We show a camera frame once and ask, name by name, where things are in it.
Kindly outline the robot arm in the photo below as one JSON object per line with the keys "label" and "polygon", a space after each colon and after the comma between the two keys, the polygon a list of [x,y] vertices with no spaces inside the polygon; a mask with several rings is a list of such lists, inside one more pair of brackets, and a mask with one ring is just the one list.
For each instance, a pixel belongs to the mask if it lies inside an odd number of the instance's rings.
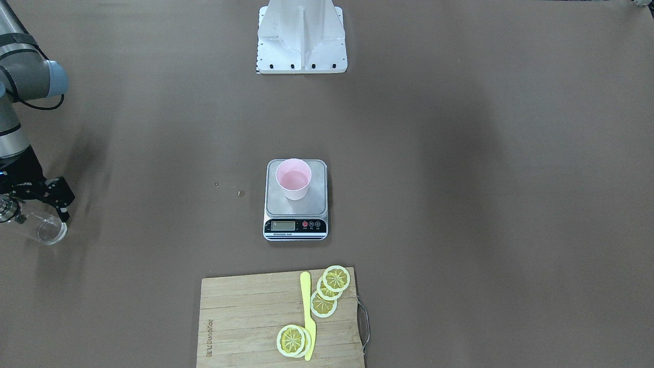
{"label": "robot arm", "polygon": [[48,179],[22,128],[14,103],[36,109],[34,100],[58,97],[68,90],[66,70],[47,57],[7,1],[1,3],[2,195],[37,200],[56,210],[67,223],[75,200],[64,177]]}

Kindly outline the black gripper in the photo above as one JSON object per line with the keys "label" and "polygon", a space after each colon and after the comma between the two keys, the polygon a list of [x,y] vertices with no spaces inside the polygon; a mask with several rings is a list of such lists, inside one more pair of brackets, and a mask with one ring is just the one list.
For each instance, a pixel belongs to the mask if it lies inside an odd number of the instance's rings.
{"label": "black gripper", "polygon": [[59,219],[67,223],[70,219],[68,206],[75,200],[75,194],[65,177],[47,179],[39,159],[32,147],[23,152],[1,159],[1,193],[23,200],[39,200],[53,208]]}

